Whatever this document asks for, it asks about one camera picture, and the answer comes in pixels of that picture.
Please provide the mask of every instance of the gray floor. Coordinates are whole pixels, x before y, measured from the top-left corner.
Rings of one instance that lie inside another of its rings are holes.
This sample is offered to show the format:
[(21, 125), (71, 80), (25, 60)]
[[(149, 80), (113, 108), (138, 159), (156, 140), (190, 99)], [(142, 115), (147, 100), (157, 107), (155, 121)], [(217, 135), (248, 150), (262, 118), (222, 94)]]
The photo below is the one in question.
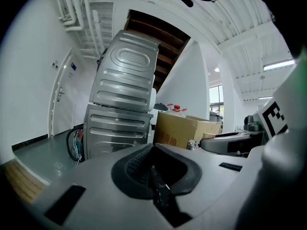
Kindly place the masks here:
[(66, 134), (67, 132), (64, 132), (34, 143), (14, 152), (14, 154), (35, 174), (52, 182), (75, 167), (75, 162), (67, 153)]

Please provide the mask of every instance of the fluorescent light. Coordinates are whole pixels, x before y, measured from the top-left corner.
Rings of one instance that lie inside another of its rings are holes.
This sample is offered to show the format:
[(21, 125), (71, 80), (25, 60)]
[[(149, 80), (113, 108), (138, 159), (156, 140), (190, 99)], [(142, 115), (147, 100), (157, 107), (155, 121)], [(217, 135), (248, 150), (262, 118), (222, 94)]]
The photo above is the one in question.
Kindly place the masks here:
[(267, 99), (272, 99), (273, 97), (260, 97), (259, 100), (267, 100)]
[(295, 61), (294, 60), (287, 60), (287, 61), (283, 61), (283, 62), (279, 62), (279, 63), (274, 63), (274, 64), (270, 64), (270, 65), (266, 65), (263, 67), (264, 71), (268, 71), (268, 70), (272, 70), (275, 68), (279, 68), (279, 67), (286, 67), (286, 66), (290, 66), (290, 65), (294, 65)]

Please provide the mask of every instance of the stacked washing machine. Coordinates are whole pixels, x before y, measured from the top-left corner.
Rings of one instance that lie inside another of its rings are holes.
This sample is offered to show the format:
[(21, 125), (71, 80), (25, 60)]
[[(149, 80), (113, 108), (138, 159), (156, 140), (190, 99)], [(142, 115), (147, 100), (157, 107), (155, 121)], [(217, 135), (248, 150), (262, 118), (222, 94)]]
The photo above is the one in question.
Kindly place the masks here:
[(85, 160), (146, 144), (155, 103), (152, 89), (160, 43), (120, 31), (97, 72), (84, 120)]

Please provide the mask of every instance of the wooden stair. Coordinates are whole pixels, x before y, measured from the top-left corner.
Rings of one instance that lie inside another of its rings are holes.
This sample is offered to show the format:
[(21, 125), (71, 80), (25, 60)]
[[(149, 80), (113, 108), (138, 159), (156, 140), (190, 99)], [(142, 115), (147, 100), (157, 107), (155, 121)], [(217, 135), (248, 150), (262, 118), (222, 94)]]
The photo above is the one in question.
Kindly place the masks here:
[(158, 92), (190, 37), (163, 20), (134, 10), (130, 11), (125, 30), (148, 36), (161, 43), (153, 84)]

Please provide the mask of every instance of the window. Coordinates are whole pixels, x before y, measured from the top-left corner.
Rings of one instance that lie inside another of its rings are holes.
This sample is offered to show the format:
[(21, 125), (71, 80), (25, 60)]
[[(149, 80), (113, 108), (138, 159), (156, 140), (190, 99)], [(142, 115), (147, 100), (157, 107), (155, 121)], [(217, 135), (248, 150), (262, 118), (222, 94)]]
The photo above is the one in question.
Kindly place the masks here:
[(220, 102), (219, 87), (210, 88), (210, 103)]
[(224, 92), (223, 86), (216, 86), (209, 89), (210, 92), (210, 110), (219, 111), (224, 116)]
[(223, 86), (216, 86), (209, 89), (210, 92), (210, 103), (224, 102)]
[(220, 94), (220, 101), (219, 102), (224, 102), (224, 93), (223, 93), (222, 85), (219, 86), (219, 94)]

